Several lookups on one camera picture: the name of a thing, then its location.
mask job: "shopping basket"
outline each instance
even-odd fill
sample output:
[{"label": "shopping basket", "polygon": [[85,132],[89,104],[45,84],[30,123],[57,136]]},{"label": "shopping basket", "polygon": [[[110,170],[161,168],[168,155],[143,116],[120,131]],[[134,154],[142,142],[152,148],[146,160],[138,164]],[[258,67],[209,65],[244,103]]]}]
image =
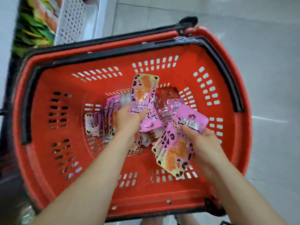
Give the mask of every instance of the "shopping basket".
[{"label": "shopping basket", "polygon": [[[195,17],[163,27],[31,53],[14,87],[12,135],[25,187],[40,209],[67,188],[106,143],[85,134],[84,114],[129,93],[136,73],[160,77],[209,117],[229,160],[245,175],[252,142],[242,78],[221,43]],[[107,221],[208,211],[212,187],[193,161],[176,180],[151,149],[129,152]]]}]

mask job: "red plastic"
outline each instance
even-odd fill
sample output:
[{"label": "red plastic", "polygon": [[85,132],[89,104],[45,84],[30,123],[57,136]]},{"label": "red plastic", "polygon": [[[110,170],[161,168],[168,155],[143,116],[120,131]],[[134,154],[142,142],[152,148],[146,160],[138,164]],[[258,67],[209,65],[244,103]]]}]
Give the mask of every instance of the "red plastic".
[{"label": "red plastic", "polygon": [[[24,85],[30,75],[30,69],[40,63],[42,58],[33,57],[32,59],[35,60],[31,59],[30,64],[28,62],[16,89],[13,135],[26,187],[40,208],[43,209],[52,202],[101,153],[105,143],[101,138],[92,143],[94,140],[90,136],[86,136],[84,113],[96,112],[98,109],[96,105],[104,103],[108,97],[114,94],[129,92],[136,70],[158,75],[160,88],[177,87],[180,96],[184,95],[183,98],[187,99],[186,102],[189,106],[197,109],[211,120],[214,118],[209,122],[209,125],[214,125],[211,129],[219,132],[219,135],[223,135],[218,137],[222,140],[221,145],[227,157],[242,174],[245,174],[252,142],[250,104],[245,86],[234,62],[220,42],[204,28],[192,29],[192,33],[204,34],[222,55],[236,80],[245,112],[235,113],[233,111],[225,81],[204,49],[196,45],[173,47],[44,71],[37,84],[32,104],[32,143],[22,146],[20,145],[19,122]],[[167,36],[164,34],[164,39],[168,36],[173,37],[174,32],[168,33]],[[133,39],[131,43],[129,40],[125,40],[123,45],[161,40],[161,38],[154,35],[148,36],[147,40],[146,37]],[[98,45],[93,51],[118,47],[111,44]],[[89,48],[81,48],[81,50],[87,52]],[[69,56],[78,52],[70,50],[62,53]],[[43,55],[43,60],[55,57],[57,57],[56,54]],[[215,90],[210,91],[209,89],[213,86]],[[58,109],[52,109],[51,106],[57,106]],[[174,177],[171,177],[172,180],[170,180],[169,174],[162,173],[161,167],[156,164],[150,148],[143,148],[140,152],[129,154],[122,168],[122,176],[115,189],[108,217],[203,206],[204,197],[211,195],[210,185],[193,162],[191,166],[192,169],[187,169],[184,180],[175,180]],[[79,167],[82,170],[76,173],[75,170]]]}]

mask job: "tile floor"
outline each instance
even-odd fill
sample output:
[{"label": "tile floor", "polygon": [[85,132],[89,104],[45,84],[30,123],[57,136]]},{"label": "tile floor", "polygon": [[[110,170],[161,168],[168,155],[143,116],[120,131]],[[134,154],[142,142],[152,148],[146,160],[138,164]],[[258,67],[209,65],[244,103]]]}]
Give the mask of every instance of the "tile floor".
[{"label": "tile floor", "polygon": [[[300,0],[118,0],[113,35],[196,15],[236,62],[252,107],[246,178],[290,224],[300,216]],[[201,224],[220,219],[195,215]],[[139,224],[139,221],[121,222]],[[171,217],[164,224],[174,224]]]}]

